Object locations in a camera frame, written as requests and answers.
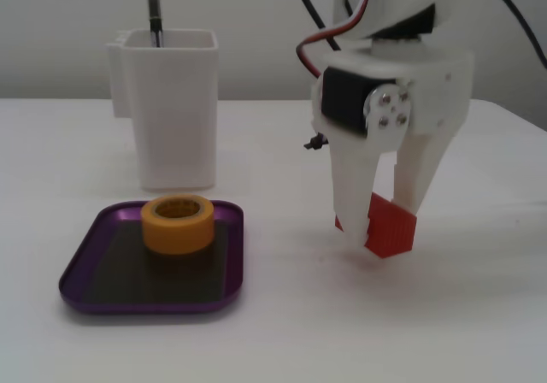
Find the pen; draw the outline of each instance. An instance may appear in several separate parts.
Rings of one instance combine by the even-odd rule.
[[[148,0],[148,11],[150,17],[150,38],[152,40],[152,46],[161,48],[163,46],[163,28],[160,0]]]

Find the black cable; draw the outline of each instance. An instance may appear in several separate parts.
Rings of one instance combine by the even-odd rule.
[[[524,15],[519,11],[515,3],[511,0],[502,0],[505,5],[509,7],[519,24],[521,24],[522,29],[526,33],[528,39],[532,43],[533,48],[536,50],[536,54],[538,55],[539,60],[547,69],[547,58],[545,57],[544,51],[541,49],[541,45],[539,45],[538,39],[536,38],[536,35],[533,33],[533,30],[530,28],[528,23],[526,22],[526,18],[524,18]]]
[[[319,13],[315,9],[314,5],[311,3],[311,0],[302,0],[304,7],[306,10],[308,10],[309,15],[311,15],[312,20],[314,23],[318,26],[318,28],[321,30],[322,28],[325,28],[325,23],[319,16]],[[327,38],[326,41],[331,46],[331,48],[335,51],[340,51],[340,46],[338,43],[334,40],[334,38]]]

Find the wire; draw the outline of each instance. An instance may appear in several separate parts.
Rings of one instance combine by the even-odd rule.
[[[547,58],[545,57],[544,51],[541,49],[541,45],[539,45],[538,39],[536,38],[536,35],[533,33],[533,30],[530,28],[528,23],[526,22],[526,18],[524,18],[524,15],[519,11],[515,3],[511,0],[502,0],[505,5],[511,10],[519,24],[521,24],[522,29],[526,33],[528,39],[532,43],[533,48],[536,50],[536,54],[538,55],[539,60],[547,69]]]
[[[315,9],[314,5],[312,4],[311,0],[302,0],[302,3],[304,4],[304,7],[306,10],[308,10],[309,15],[311,15],[312,20],[317,25],[317,27],[321,30],[322,28],[325,28],[325,23],[319,16],[319,13]],[[334,41],[334,38],[327,38],[326,41],[331,46],[331,48],[335,51],[340,51],[340,46],[336,41]]]
[[[368,0],[359,0],[359,3],[357,4],[356,10],[353,12],[350,18],[347,20],[342,21],[341,23],[337,24],[334,27],[324,29],[322,31],[319,31],[318,33],[311,35],[307,37],[302,43],[300,43],[297,47],[297,56],[300,59],[300,62],[316,77],[319,78],[321,76],[321,71],[317,69],[317,67],[308,59],[308,56],[306,55],[304,51],[304,47],[309,44],[316,43],[318,41],[321,41],[323,39],[335,37],[337,35],[343,34],[345,32],[348,32],[352,28],[354,28],[357,24],[359,24],[359,21],[361,21],[363,15],[365,14],[365,10],[367,9]]]

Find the red gripper pad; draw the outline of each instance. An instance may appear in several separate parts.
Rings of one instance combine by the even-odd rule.
[[[386,259],[412,250],[417,222],[414,215],[373,193],[368,218],[365,246],[375,255]],[[338,217],[336,227],[344,230]]]

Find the robotic arm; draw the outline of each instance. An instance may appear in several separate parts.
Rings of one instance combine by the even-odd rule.
[[[412,249],[416,214],[451,140],[466,120],[473,54],[421,41],[450,17],[455,0],[336,0],[334,28],[297,53],[319,78],[312,91],[311,147],[330,144],[337,226],[380,257]],[[322,74],[303,47],[333,36],[371,48],[324,57]],[[397,152],[394,198],[372,193],[379,157]]]

